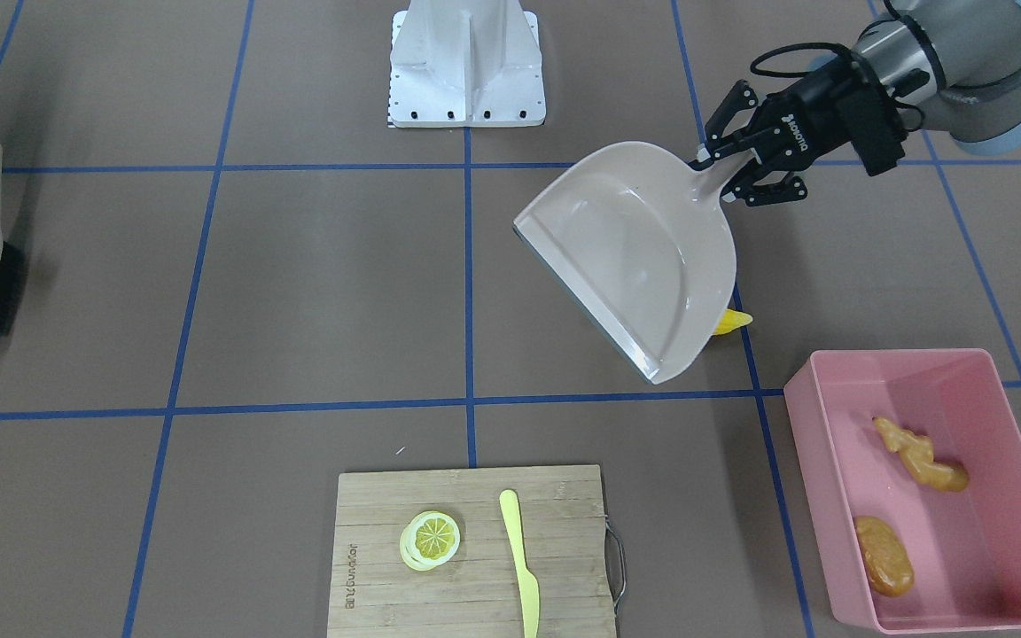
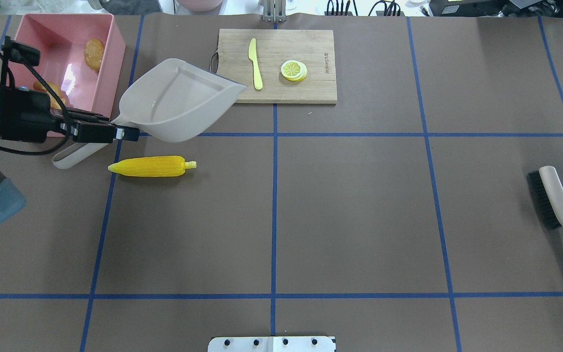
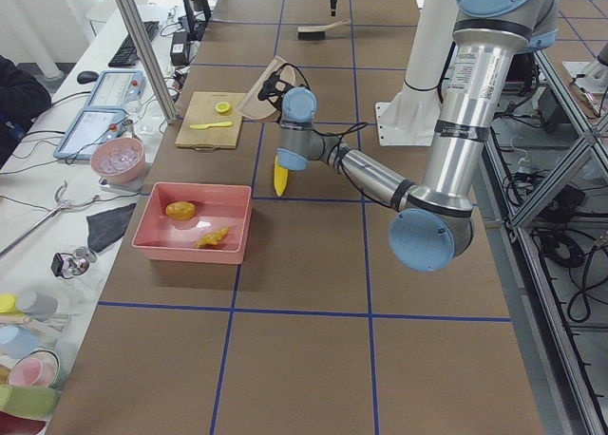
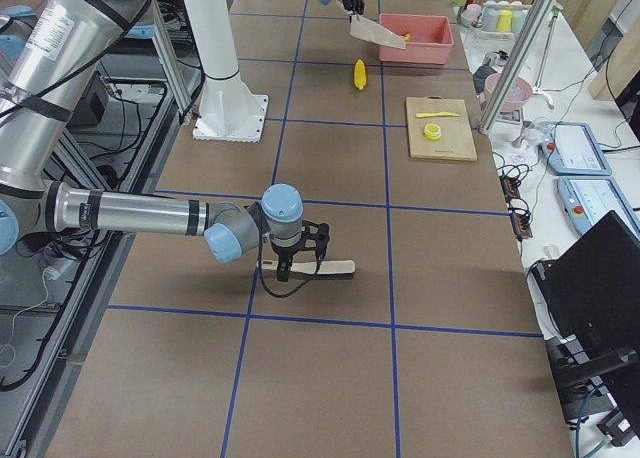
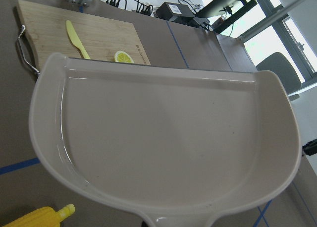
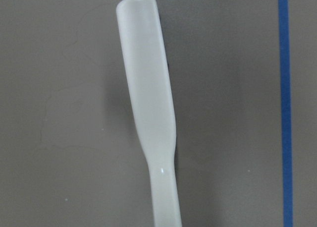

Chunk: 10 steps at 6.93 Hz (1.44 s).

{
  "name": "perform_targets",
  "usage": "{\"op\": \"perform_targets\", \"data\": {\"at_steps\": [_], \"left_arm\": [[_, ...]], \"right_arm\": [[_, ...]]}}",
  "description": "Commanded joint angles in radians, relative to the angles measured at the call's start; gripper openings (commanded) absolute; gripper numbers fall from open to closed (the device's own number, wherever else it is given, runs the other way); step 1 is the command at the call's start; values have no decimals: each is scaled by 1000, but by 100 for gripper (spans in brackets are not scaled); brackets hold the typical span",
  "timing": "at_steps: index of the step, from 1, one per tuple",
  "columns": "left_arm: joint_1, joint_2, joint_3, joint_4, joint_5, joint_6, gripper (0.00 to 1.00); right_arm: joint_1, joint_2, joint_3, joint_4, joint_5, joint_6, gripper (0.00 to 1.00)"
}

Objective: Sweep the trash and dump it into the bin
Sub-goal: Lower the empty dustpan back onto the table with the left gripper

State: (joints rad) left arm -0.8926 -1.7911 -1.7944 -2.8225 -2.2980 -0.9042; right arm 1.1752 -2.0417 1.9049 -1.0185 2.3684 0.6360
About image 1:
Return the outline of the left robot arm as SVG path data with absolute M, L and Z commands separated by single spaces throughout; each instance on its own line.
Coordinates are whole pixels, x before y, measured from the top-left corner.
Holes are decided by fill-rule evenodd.
M 976 156 L 1021 145 L 1021 1 L 886 3 L 850 47 L 786 45 L 750 70 L 790 85 L 759 97 L 738 81 L 691 162 L 702 171 L 745 154 L 721 186 L 727 201 L 798 201 L 803 170 L 844 145 L 870 176 L 895 168 L 916 132 L 949 133 Z

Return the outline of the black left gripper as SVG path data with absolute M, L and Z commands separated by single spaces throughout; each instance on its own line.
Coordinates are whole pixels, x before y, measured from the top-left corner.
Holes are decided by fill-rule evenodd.
M 897 166 L 907 133 L 887 89 L 859 54 L 838 54 L 789 88 L 760 98 L 747 80 L 738 80 L 704 125 L 704 153 L 735 153 L 757 135 L 753 157 L 767 171 L 800 171 L 840 146 L 850 144 L 870 176 Z M 737 129 L 735 117 L 748 114 Z M 746 206 L 803 201 L 809 189 L 797 173 L 757 184 L 734 177 L 722 187 L 721 201 Z

